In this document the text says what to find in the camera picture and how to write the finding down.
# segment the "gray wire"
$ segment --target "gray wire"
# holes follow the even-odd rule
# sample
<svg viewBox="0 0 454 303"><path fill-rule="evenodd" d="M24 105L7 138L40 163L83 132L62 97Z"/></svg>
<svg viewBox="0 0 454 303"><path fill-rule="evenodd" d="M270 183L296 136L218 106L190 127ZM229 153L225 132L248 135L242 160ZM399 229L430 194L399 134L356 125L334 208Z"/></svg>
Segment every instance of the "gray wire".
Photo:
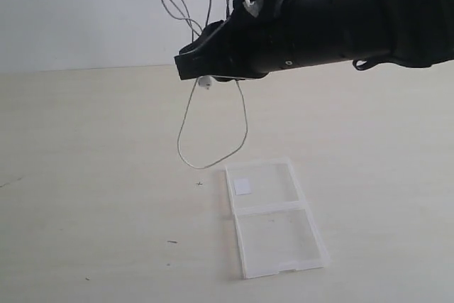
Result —
<svg viewBox="0 0 454 303"><path fill-rule="evenodd" d="M179 21L186 21L186 23L188 24L188 26L192 30L192 37L193 37L192 40L194 41L194 34L196 33L197 35L199 35L199 33L194 29L192 24L194 23L195 25L197 25L200 28L200 30L202 31L201 26L194 19L191 18L190 14L189 14L189 9L187 8L186 2L184 0L181 0L181 1L182 1L183 6L184 6L184 8L186 10L187 16L184 15L183 10L181 10L181 8L178 7L178 5L176 5L176 3L173 0L169 0L169 1L179 11L179 13L182 15L182 17L181 18L180 17L176 17L168 9L167 5L165 4L165 1L161 0L162 5L164 6L166 12L172 18L175 18L175 19L177 19ZM208 23L209 23L209 18L210 18L210 15L211 15L212 6L213 6L213 0L209 0L209 8L208 8L208 13L206 15L206 25L208 25ZM227 14L227 17L230 16L230 0L226 0L226 14ZM211 163L210 165L203 166L203 167L197 167L197 166L192 165L188 160L186 160L186 158L182 154L182 151L181 151L181 138L182 138L184 127L186 125L186 120L187 120L187 116L188 116L188 113L189 113L189 107L191 106L192 98L194 97L194 93L195 93L198 81L199 81L199 79L195 80L194 85L193 85L192 90L191 90L191 94L189 95L189 100L187 102L186 110L184 112L183 122L182 122L182 125L181 125L179 133L178 133L177 150L178 150L179 157L182 159L182 161L184 163L186 163L186 165L188 165L188 166L190 166L190 167L192 167L192 168L194 168L196 170L205 170L205 169L211 168L211 167L223 162L224 160L230 158L232 155L236 154L237 152L239 152L244 147L244 145L245 145L245 143L246 143L246 141L248 139L248 134L249 134L249 120L248 120L248 110L247 110L247 107L246 107L246 102L245 102L243 90L241 89L239 81L236 80L235 81L236 82L236 86L238 88L238 91L240 92L241 102L243 104L244 121L245 121L245 134L244 134L244 138L243 138L241 144L233 152L227 154L226 156L224 156L223 158L217 160L216 162Z"/></svg>

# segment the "transparent plastic case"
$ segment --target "transparent plastic case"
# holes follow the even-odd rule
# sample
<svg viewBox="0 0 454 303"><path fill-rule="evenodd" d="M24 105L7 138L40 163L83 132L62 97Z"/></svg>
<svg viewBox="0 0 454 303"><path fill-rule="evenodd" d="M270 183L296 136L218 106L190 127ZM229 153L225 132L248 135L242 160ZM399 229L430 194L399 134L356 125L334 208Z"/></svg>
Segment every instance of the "transparent plastic case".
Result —
<svg viewBox="0 0 454 303"><path fill-rule="evenodd" d="M226 176L245 279L328 265L290 160L227 165Z"/></svg>

